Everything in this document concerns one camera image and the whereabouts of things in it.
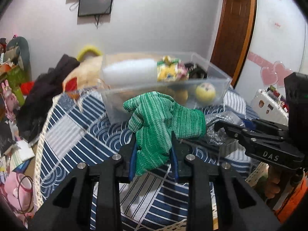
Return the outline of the right hand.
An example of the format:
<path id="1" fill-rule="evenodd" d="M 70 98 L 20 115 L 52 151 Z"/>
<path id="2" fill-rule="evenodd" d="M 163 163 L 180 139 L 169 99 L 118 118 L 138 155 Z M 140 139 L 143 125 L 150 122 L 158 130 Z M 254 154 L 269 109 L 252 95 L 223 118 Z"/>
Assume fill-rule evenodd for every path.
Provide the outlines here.
<path id="1" fill-rule="evenodd" d="M 268 177 L 264 185 L 264 194 L 267 199 L 274 198 L 280 192 L 280 187 L 278 186 L 280 182 L 280 176 L 280 168 L 269 166 Z"/>

